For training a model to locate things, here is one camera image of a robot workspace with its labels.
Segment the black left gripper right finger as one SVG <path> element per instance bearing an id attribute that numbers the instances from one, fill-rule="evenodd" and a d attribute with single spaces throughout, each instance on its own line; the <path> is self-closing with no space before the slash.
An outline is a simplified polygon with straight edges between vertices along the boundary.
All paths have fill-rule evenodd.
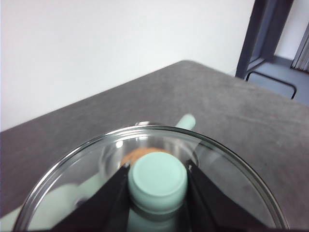
<path id="1" fill-rule="evenodd" d="M 270 228 L 227 197 L 194 163 L 185 163 L 193 232 L 268 232 Z"/>

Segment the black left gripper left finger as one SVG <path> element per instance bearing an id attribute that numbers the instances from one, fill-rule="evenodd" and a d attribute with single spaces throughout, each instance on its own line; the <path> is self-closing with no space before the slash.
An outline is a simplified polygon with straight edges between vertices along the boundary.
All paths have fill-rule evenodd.
<path id="1" fill-rule="evenodd" d="M 123 165 L 91 198 L 52 228 L 53 232 L 125 232 L 130 208 L 129 166 Z"/>

